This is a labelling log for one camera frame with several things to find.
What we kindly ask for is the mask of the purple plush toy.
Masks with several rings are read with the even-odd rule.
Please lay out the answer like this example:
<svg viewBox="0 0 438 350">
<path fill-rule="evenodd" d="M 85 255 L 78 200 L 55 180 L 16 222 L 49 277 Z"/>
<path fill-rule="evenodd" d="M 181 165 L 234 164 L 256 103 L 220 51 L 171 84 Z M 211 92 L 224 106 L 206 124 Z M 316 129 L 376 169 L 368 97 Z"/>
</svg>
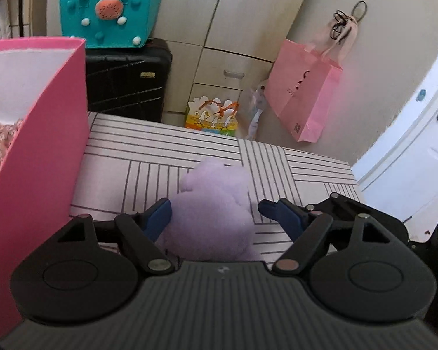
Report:
<svg viewBox="0 0 438 350">
<path fill-rule="evenodd" d="M 157 246 L 183 260 L 261 262 L 253 247 L 255 222 L 249 172 L 214 158 L 203 160 L 179 182 L 169 198 L 171 221 Z"/>
</svg>

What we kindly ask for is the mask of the striped pink tablecloth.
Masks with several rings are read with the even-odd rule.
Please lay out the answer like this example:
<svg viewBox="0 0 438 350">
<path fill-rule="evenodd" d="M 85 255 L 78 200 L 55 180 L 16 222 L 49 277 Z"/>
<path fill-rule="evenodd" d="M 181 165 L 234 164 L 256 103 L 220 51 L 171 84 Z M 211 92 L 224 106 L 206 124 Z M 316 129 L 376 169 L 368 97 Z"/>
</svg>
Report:
<svg viewBox="0 0 438 350">
<path fill-rule="evenodd" d="M 73 216 L 100 221 L 119 213 L 143 212 L 172 197 L 195 179 L 220 208 L 220 188 L 237 194 L 251 212 L 254 248 L 272 264 L 290 238 L 259 213 L 261 200 L 316 204 L 331 193 L 363 199 L 350 166 L 341 160 L 219 134 L 122 118 L 88 117 L 90 134 L 70 205 Z"/>
</svg>

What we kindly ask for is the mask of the pink cardboard box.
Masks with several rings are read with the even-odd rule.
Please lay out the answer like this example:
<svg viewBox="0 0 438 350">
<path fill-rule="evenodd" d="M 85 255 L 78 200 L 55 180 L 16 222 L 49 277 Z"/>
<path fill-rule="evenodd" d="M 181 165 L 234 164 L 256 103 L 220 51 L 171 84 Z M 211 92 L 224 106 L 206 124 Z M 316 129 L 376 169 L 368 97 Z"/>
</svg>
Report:
<svg viewBox="0 0 438 350">
<path fill-rule="evenodd" d="M 12 272 L 69 216 L 89 135 L 83 40 L 0 40 L 0 123 L 18 122 L 0 167 L 0 338 L 20 323 Z"/>
</svg>

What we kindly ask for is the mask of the colourful cartoon gift bag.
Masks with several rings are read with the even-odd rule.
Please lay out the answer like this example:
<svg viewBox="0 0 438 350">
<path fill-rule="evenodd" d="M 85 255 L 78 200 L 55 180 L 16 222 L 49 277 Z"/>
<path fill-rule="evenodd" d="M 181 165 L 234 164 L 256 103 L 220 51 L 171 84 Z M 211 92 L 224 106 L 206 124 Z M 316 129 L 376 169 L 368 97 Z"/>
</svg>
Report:
<svg viewBox="0 0 438 350">
<path fill-rule="evenodd" d="M 184 127 L 213 134 L 235 137 L 238 129 L 239 104 L 230 99 L 221 101 L 207 96 L 196 97 L 188 103 Z"/>
</svg>

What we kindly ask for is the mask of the white door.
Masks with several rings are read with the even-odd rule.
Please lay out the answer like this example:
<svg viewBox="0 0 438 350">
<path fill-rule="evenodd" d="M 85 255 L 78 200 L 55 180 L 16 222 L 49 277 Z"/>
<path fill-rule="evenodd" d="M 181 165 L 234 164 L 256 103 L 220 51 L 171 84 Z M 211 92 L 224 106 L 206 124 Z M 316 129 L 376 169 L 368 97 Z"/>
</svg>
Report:
<svg viewBox="0 0 438 350">
<path fill-rule="evenodd" d="M 438 53 L 414 49 L 388 80 L 405 102 L 353 170 L 366 202 L 425 242 L 438 222 Z"/>
</svg>

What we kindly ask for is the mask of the pink paper shopping bag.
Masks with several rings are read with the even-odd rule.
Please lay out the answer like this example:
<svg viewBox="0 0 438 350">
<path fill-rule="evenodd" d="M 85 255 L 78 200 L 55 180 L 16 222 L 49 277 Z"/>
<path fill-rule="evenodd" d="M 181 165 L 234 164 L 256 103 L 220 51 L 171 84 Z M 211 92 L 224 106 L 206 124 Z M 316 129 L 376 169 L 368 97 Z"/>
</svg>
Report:
<svg viewBox="0 0 438 350">
<path fill-rule="evenodd" d="M 308 43 L 284 40 L 265 87 L 269 106 L 298 142 L 319 140 L 343 74 L 343 60 L 357 38 L 358 23 L 352 16 L 333 40 L 335 23 L 331 20 Z"/>
</svg>

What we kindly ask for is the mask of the black suitcase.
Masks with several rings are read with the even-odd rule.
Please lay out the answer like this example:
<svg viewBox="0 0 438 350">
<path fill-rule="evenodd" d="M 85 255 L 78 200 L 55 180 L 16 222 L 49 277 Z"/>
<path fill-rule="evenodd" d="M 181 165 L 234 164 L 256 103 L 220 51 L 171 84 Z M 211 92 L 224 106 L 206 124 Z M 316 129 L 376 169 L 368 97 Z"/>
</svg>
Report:
<svg viewBox="0 0 438 350">
<path fill-rule="evenodd" d="M 88 110 L 159 123 L 171 64 L 161 39 L 149 39 L 142 48 L 88 48 Z"/>
</svg>

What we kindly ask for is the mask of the grey wooden wardrobe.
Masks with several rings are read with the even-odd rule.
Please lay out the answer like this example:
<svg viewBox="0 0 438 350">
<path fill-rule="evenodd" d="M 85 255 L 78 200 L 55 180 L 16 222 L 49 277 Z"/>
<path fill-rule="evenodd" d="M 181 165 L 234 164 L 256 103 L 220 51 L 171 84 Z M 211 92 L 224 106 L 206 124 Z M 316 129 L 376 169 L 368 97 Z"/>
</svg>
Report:
<svg viewBox="0 0 438 350">
<path fill-rule="evenodd" d="M 234 101 L 263 81 L 303 1 L 161 0 L 148 40 L 172 54 L 162 119 L 180 123 L 194 98 Z M 61 34 L 59 0 L 47 0 L 47 32 Z"/>
</svg>

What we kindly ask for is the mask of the teal felt tote bag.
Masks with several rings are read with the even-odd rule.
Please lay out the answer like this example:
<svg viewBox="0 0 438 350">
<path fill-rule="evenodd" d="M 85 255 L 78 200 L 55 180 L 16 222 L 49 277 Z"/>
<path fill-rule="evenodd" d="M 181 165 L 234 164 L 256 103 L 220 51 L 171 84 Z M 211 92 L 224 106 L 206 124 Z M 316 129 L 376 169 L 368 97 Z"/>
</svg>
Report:
<svg viewBox="0 0 438 350">
<path fill-rule="evenodd" d="M 161 0 L 59 0 L 61 34 L 87 48 L 141 48 L 157 21 Z"/>
</svg>

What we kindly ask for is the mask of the black clothes rack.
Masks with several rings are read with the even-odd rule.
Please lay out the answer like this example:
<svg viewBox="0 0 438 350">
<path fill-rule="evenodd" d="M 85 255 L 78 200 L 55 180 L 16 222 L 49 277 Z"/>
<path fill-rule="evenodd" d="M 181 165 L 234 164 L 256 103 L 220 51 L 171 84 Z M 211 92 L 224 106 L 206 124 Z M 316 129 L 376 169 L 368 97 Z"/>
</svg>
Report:
<svg viewBox="0 0 438 350">
<path fill-rule="evenodd" d="M 24 37 L 24 0 L 18 0 L 18 26 L 20 38 Z"/>
</svg>

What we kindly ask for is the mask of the wall hook with hair ties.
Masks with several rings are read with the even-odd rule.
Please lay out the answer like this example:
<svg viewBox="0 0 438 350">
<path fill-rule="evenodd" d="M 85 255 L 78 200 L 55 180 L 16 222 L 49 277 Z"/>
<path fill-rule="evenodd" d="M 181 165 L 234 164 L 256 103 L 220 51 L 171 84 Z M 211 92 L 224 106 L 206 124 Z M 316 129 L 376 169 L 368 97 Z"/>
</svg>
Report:
<svg viewBox="0 0 438 350">
<path fill-rule="evenodd" d="M 368 4 L 366 1 L 358 1 L 351 10 L 350 14 L 344 13 L 342 10 L 337 10 L 333 15 L 334 23 L 331 25 L 330 37 L 333 40 L 338 40 L 340 43 L 347 37 L 342 35 L 343 29 L 346 28 L 349 21 L 359 24 L 366 16 Z"/>
</svg>

